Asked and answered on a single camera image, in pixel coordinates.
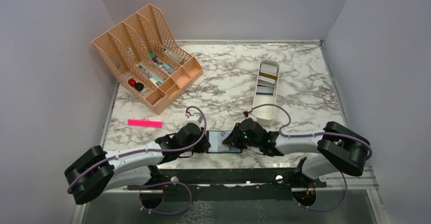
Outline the silver VIP credit card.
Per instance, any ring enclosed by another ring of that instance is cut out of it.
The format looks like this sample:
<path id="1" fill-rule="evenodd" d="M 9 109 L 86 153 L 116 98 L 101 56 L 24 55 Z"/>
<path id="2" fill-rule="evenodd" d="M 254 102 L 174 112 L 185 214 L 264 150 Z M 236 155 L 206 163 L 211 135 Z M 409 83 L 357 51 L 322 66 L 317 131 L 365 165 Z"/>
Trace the silver VIP credit card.
<path id="1" fill-rule="evenodd" d="M 229 152 L 230 147 L 222 144 L 222 141 L 229 136 L 231 131 L 218 131 L 217 136 L 217 150 L 216 152 Z"/>

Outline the black leather card holder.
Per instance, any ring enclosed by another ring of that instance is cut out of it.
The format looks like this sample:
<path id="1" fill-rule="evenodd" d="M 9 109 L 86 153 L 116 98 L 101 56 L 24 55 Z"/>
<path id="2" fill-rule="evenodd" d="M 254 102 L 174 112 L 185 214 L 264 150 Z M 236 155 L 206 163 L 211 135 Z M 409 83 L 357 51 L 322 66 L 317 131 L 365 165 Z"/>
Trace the black leather card holder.
<path id="1" fill-rule="evenodd" d="M 207 153 L 242 153 L 242 149 L 224 145 L 223 141 L 228 138 L 232 131 L 207 131 L 206 137 L 210 143 Z"/>

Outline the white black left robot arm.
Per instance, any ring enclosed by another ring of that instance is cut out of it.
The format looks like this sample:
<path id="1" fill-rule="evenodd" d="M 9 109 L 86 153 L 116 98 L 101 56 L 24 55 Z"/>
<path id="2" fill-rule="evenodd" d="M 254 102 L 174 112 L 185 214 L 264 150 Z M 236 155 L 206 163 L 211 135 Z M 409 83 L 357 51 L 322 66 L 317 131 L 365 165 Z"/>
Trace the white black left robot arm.
<path id="1" fill-rule="evenodd" d="M 77 205 L 88 203 L 111 188 L 131 185 L 128 171 L 175 161 L 188 151 L 206 145 L 207 128 L 187 123 L 177 133 L 155 139 L 148 145 L 123 151 L 104 151 L 93 146 L 64 171 L 68 188 Z"/>

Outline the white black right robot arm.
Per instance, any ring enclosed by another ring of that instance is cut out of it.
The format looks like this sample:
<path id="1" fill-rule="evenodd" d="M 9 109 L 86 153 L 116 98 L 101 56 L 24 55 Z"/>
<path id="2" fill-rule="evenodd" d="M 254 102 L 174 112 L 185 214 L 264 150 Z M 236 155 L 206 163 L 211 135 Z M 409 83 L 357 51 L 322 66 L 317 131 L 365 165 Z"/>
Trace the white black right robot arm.
<path id="1" fill-rule="evenodd" d="M 301 160 L 293 173 L 294 182 L 301 187 L 337 171 L 361 176 L 366 161 L 372 156 L 368 140 L 334 121 L 328 122 L 321 131 L 298 135 L 267 131 L 258 122 L 247 118 L 237 123 L 222 143 L 238 149 L 255 147 L 271 157 L 314 153 L 314 157 Z"/>

